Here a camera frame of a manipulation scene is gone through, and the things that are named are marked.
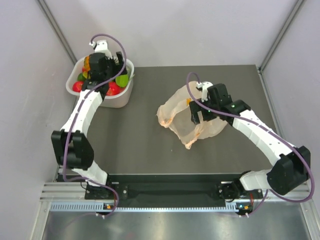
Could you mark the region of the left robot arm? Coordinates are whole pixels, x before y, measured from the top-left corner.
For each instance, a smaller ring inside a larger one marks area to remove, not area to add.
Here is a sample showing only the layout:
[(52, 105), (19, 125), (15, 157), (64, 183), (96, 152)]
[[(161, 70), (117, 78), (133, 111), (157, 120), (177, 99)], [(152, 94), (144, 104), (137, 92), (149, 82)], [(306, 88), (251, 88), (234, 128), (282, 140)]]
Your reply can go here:
[(94, 150), (87, 138), (91, 121), (104, 101), (109, 82), (127, 72), (126, 55), (118, 51), (108, 57), (95, 52), (88, 57), (89, 71), (81, 87), (78, 102), (67, 122), (51, 134), (55, 159), (64, 169), (71, 169), (96, 186), (102, 198), (109, 198), (114, 191), (108, 183), (108, 174), (95, 162)]

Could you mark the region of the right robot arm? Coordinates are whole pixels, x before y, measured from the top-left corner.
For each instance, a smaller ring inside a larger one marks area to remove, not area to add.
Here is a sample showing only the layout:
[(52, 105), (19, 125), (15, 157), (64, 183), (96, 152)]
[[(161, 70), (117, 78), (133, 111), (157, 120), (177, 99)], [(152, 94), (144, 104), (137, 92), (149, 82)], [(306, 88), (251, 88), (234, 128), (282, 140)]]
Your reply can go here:
[(195, 89), (201, 97), (194, 98), (189, 104), (191, 121), (196, 125), (216, 118), (226, 121), (244, 134), (272, 166), (267, 170), (244, 172), (236, 179), (233, 192), (237, 197), (245, 198), (252, 190), (258, 189), (284, 196), (310, 179), (307, 168), (311, 163), (311, 153), (305, 146), (295, 147), (280, 138), (247, 103), (233, 101), (223, 83), (196, 82)]

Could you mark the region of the translucent orange plastic bag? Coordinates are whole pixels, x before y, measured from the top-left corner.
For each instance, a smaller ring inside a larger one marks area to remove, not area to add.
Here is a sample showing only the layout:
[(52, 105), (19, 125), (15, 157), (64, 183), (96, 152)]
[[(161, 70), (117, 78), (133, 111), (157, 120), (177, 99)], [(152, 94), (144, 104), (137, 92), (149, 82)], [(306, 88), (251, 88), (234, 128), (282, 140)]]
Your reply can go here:
[(194, 124), (190, 110), (192, 101), (187, 86), (184, 85), (161, 105), (156, 113), (159, 124), (173, 131), (188, 150), (197, 140), (215, 137), (227, 125), (227, 122), (220, 118), (204, 121), (203, 117), (199, 118), (199, 124)]

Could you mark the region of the green starfruit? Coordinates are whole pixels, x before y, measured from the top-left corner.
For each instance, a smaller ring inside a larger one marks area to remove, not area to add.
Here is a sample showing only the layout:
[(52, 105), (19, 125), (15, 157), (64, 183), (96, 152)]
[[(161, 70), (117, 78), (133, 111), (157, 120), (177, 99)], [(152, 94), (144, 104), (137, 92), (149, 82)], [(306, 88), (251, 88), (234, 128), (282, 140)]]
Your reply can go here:
[(120, 88), (125, 88), (129, 83), (129, 76), (128, 74), (122, 74), (115, 78), (115, 83)]

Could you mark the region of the pineapple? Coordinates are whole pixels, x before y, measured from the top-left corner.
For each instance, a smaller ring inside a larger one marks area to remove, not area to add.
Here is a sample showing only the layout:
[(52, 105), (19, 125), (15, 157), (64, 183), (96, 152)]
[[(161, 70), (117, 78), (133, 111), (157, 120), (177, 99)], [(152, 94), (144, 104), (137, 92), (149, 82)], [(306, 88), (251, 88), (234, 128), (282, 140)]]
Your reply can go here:
[(90, 56), (86, 56), (83, 60), (83, 67), (82, 67), (82, 72), (88, 72), (90, 70)]

